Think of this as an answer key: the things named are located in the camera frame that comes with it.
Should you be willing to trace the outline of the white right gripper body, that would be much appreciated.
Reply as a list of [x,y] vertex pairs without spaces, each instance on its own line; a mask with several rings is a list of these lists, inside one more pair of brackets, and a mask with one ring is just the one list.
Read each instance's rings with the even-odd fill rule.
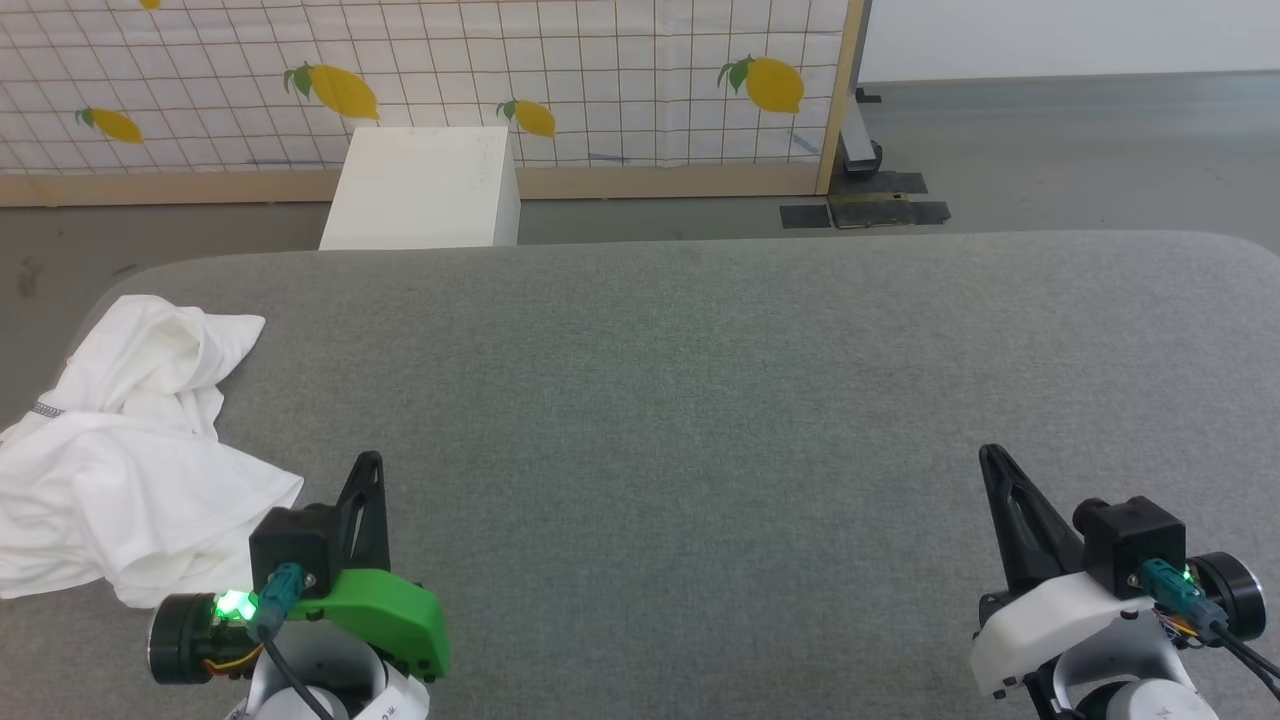
[[1229,553],[1175,568],[1144,562],[1120,600],[1088,574],[1057,577],[1028,593],[991,596],[995,611],[975,633],[969,664],[978,691],[997,700],[1024,689],[1033,701],[1199,701],[1183,650],[1228,651],[1265,680],[1267,661],[1249,647],[1266,628],[1254,575]]

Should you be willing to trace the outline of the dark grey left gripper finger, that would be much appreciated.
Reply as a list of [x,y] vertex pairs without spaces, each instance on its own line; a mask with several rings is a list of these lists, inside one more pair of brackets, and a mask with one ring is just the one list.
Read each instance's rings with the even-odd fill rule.
[[335,503],[333,591],[353,591],[370,573],[390,571],[387,483],[383,456],[364,451],[355,460]]

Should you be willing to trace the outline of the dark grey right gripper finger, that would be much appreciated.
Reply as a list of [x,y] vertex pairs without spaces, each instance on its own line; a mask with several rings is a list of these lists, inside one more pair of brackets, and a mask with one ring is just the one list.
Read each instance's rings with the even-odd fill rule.
[[979,465],[1007,591],[1027,593],[1042,582],[1082,571],[1080,537],[1010,452],[984,445]]

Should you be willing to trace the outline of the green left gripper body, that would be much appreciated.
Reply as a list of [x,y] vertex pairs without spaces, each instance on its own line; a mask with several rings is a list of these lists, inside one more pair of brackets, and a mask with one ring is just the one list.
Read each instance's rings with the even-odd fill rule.
[[330,623],[364,642],[394,669],[424,682],[451,671],[451,642],[438,598],[392,573],[370,573],[353,591],[306,598],[306,575],[283,568],[257,592],[172,594],[148,630],[148,669],[164,685],[242,678],[268,656],[264,638],[284,651],[287,630]]

